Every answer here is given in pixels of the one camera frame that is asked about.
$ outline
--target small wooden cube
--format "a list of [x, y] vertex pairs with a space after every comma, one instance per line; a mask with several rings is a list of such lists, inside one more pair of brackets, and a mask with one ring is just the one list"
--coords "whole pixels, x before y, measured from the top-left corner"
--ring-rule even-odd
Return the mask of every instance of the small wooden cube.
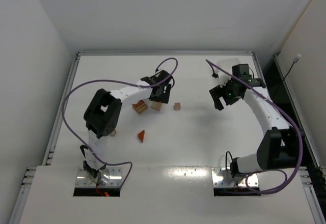
[[142, 112], [148, 109], [147, 104], [140, 100], [138, 103], [132, 105], [133, 109], [140, 115]]
[[161, 108], [162, 108], [162, 103], [160, 103], [160, 102], [153, 102], [151, 108], [154, 109], [154, 110], [160, 111]]
[[116, 133], [117, 133], [117, 131], [114, 130], [113, 132], [111, 132], [110, 136], [116, 136]]
[[174, 110], [181, 110], [181, 103], [174, 103]]

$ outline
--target wooden block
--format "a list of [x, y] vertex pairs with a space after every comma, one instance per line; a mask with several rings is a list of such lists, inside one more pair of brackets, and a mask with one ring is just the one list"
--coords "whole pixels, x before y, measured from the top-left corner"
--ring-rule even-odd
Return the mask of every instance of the wooden block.
[[153, 102], [151, 108], [154, 109], [154, 110], [160, 111], [161, 108], [162, 108], [162, 103], [160, 103], [160, 102]]
[[147, 104], [140, 100], [138, 103], [132, 105], [133, 109], [140, 115], [142, 112], [148, 109]]
[[110, 136], [116, 136], [116, 133], [117, 133], [117, 131], [114, 130], [113, 132], [111, 132]]
[[181, 110], [181, 103], [174, 103], [174, 110]]
[[144, 136], [145, 136], [145, 130], [142, 130], [140, 133], [138, 133], [138, 138], [144, 142]]

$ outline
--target white wall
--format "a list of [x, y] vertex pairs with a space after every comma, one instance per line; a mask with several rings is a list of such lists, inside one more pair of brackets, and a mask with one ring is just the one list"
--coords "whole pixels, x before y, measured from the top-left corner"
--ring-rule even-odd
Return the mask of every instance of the white wall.
[[81, 49], [254, 50], [264, 65], [310, 0], [40, 0]]
[[41, 164], [72, 56], [38, 0], [0, 0], [0, 223]]
[[286, 40], [280, 53], [283, 73], [297, 53], [302, 58], [287, 81], [315, 140], [321, 162], [326, 164], [326, 0], [312, 0]]

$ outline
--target robotic arm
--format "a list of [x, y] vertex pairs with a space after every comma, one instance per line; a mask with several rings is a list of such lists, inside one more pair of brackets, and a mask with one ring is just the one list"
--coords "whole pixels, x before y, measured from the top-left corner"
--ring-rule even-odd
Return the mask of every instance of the robotic arm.
[[[84, 114], [84, 119], [89, 135], [88, 145], [99, 158], [102, 158], [102, 154], [105, 153], [106, 137], [116, 128], [120, 111], [123, 108], [131, 106], [141, 99], [161, 103], [169, 102], [172, 76], [162, 84], [155, 86], [169, 75], [165, 70], [161, 70], [151, 77], [141, 78], [136, 83], [139, 87], [127, 86], [109, 92], [100, 89], [96, 92]], [[87, 146], [82, 145], [80, 149], [85, 157], [84, 169], [93, 178], [96, 178], [99, 170], [105, 168], [105, 165], [95, 158]]]
[[[232, 73], [237, 78], [254, 87], [259, 93], [268, 97], [266, 85], [259, 78], [252, 78], [248, 64], [232, 67]], [[253, 172], [295, 167], [298, 155], [297, 134], [282, 115], [253, 91], [234, 79], [225, 86], [211, 89], [215, 108], [222, 110], [222, 97], [226, 105], [231, 105], [243, 99], [254, 112], [264, 138], [256, 153], [234, 158], [230, 164], [232, 177]]]

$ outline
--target table surface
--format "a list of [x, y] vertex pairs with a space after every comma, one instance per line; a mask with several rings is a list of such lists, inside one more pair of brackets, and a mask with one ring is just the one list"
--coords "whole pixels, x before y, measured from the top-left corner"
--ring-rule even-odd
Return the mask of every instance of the table surface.
[[[263, 135], [244, 101], [223, 111], [214, 109], [208, 91], [219, 81], [211, 77], [205, 59], [226, 65], [238, 58], [250, 65], [256, 77], [257, 72], [250, 55], [175, 57], [179, 67], [169, 104], [161, 111], [149, 108], [141, 115], [132, 107], [123, 109], [117, 135], [108, 137], [105, 160], [131, 160], [134, 164], [121, 196], [72, 196], [83, 156], [80, 142], [63, 124], [51, 166], [37, 168], [20, 223], [314, 223], [298, 176], [271, 196], [213, 196], [210, 167], [224, 166], [227, 150], [233, 157], [255, 152]], [[73, 87], [93, 79], [136, 82], [152, 75], [165, 58], [168, 56], [81, 56]], [[174, 65], [169, 61], [162, 68], [171, 71]], [[83, 115], [95, 92], [121, 87], [102, 82], [77, 90], [67, 105], [68, 123], [87, 139]], [[174, 102], [181, 103], [180, 111], [173, 110]], [[137, 139], [142, 130], [144, 143]], [[278, 173], [264, 173], [258, 178], [261, 189], [283, 181]]]

